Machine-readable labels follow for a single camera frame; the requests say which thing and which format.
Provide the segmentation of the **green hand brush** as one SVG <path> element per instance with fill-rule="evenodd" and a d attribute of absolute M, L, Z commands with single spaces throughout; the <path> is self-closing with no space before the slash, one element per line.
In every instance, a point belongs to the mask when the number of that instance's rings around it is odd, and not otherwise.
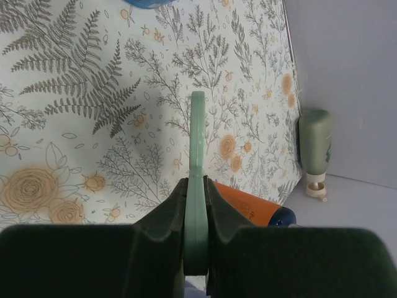
<path fill-rule="evenodd" d="M 205 93 L 194 91 L 190 107 L 189 178 L 184 218 L 184 274 L 204 276 L 208 270 L 208 218 L 205 202 L 203 151 Z"/>

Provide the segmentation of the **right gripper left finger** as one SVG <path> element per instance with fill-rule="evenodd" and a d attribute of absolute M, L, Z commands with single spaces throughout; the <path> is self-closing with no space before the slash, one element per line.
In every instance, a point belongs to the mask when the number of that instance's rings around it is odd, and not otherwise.
<path fill-rule="evenodd" d="M 187 180 L 133 224 L 13 225 L 1 232 L 2 297 L 182 297 Z"/>

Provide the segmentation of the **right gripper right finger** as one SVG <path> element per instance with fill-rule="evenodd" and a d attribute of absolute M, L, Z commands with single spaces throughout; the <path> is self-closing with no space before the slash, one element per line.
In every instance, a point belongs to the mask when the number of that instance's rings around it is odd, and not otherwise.
<path fill-rule="evenodd" d="M 259 227 L 204 179 L 212 297 L 395 297 L 396 266 L 361 228 Z"/>

